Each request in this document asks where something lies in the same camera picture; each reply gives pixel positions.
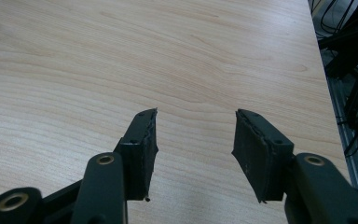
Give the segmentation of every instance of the light wood tabletop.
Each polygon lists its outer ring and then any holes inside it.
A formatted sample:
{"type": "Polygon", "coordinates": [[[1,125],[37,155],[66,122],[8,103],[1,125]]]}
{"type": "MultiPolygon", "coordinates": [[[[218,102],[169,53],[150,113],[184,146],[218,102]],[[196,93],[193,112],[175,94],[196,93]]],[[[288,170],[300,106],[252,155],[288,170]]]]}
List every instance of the light wood tabletop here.
{"type": "Polygon", "coordinates": [[[0,0],[0,194],[76,182],[154,107],[130,223],[286,223],[231,155],[238,108],[348,178],[307,1],[0,0]]]}

